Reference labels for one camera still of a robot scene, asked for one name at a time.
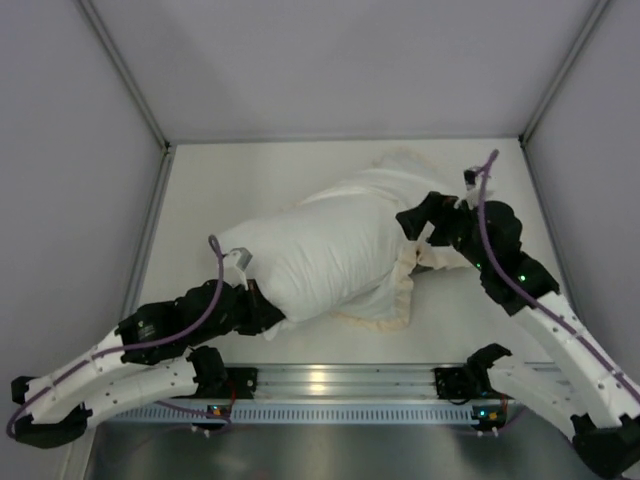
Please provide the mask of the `white pillowcase with cream ruffle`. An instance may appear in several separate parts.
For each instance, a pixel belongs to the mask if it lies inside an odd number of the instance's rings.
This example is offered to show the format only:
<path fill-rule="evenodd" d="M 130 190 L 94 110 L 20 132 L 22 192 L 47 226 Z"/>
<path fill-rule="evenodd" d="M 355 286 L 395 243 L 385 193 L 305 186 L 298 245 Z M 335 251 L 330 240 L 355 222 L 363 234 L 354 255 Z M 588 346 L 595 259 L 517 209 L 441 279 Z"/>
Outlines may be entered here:
<path fill-rule="evenodd" d="M 417 241 L 407 240 L 395 216 L 431 191 L 450 190 L 426 158 L 399 149 L 287 211 L 296 224 L 319 219 L 330 237 L 294 256 L 310 306 L 374 331 L 407 327 L 412 274 L 470 264 L 450 247 L 428 245 L 426 228 Z"/>

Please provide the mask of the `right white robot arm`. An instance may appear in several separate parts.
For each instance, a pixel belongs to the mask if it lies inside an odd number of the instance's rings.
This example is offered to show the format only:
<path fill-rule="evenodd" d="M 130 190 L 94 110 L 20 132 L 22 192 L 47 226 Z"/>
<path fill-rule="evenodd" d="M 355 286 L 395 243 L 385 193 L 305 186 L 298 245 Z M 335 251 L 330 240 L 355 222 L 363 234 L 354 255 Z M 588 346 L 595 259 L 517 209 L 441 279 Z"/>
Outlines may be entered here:
<path fill-rule="evenodd" d="M 429 245 L 451 247 L 476 267 L 485 293 L 536 340 L 566 380 L 551 381 L 491 344 L 465 364 L 475 389 L 504 394 L 535 412 L 597 476 L 638 478 L 639 386 L 590 334 L 553 276 L 523 251 L 522 224 L 513 209 L 500 201 L 472 208 L 431 192 L 396 219 L 408 239 L 430 227 Z"/>

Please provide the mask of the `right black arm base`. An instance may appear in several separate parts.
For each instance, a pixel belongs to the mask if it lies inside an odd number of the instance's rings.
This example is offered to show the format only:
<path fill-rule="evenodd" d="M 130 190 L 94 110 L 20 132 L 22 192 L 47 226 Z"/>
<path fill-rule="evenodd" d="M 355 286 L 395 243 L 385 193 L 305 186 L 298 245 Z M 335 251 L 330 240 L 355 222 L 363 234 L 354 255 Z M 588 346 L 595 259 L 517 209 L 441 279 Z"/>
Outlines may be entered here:
<path fill-rule="evenodd" d="M 454 405 L 464 405 L 472 400 L 497 400 L 501 397 L 491 387 L 485 370 L 474 370 L 467 366 L 438 367 L 433 373 L 438 398 Z"/>

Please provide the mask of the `white pillow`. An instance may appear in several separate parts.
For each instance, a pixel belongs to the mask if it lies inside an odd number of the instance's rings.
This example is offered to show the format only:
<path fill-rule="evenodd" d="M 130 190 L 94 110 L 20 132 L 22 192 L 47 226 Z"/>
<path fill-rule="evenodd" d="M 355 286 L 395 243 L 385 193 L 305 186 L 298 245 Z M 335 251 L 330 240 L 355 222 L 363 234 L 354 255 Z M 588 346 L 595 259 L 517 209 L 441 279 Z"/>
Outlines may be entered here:
<path fill-rule="evenodd" d="M 248 278 L 284 316 L 264 338 L 326 316 L 377 332 L 407 327 L 412 245 L 398 207 L 369 193 L 324 195 L 219 233 L 224 252 L 251 253 Z"/>

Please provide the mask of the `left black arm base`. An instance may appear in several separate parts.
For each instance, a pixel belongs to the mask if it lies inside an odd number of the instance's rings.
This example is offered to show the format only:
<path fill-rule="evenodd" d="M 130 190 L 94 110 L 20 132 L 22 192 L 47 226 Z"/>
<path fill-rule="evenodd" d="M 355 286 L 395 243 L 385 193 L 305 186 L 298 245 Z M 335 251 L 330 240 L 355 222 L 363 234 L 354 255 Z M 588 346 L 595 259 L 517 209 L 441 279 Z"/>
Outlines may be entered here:
<path fill-rule="evenodd" d="M 195 394 L 182 395 L 180 399 L 202 400 L 251 400 L 258 384 L 257 368 L 231 367 L 227 369 L 227 379 L 214 387 L 199 387 Z"/>

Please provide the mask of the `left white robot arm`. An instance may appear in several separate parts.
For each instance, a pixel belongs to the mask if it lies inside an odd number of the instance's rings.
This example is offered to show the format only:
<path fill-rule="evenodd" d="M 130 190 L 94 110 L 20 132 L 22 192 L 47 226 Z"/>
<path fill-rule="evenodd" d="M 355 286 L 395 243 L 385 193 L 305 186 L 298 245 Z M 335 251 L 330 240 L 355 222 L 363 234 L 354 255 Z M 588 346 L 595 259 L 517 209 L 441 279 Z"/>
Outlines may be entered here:
<path fill-rule="evenodd" d="M 14 441 L 51 449 L 130 409 L 224 391 L 228 374 L 208 341 L 256 336 L 283 320 L 255 281 L 209 280 L 174 300 L 139 307 L 70 365 L 11 383 L 19 405 L 6 427 Z"/>

